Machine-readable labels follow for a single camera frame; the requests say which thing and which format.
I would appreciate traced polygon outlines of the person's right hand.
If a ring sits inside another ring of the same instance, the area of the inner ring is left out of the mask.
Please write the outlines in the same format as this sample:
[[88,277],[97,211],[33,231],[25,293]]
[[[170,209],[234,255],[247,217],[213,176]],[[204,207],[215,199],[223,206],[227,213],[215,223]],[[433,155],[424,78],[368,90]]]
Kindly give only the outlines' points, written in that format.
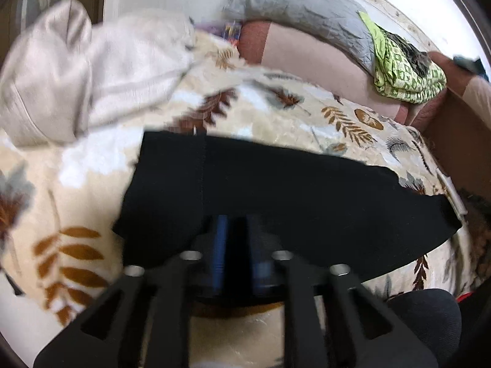
[[474,74],[464,68],[459,67],[452,59],[444,56],[441,52],[428,52],[430,59],[438,65],[447,78],[447,87],[455,94],[463,96]]

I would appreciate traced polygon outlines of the right forearm pink sleeve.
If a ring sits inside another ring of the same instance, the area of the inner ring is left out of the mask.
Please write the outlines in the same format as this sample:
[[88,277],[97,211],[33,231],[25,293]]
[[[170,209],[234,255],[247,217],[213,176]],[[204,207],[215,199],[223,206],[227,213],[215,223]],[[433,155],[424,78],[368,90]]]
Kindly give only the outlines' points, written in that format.
[[487,126],[490,126],[490,83],[486,82],[484,78],[480,76],[473,76],[467,84],[462,98],[474,113],[478,115]]

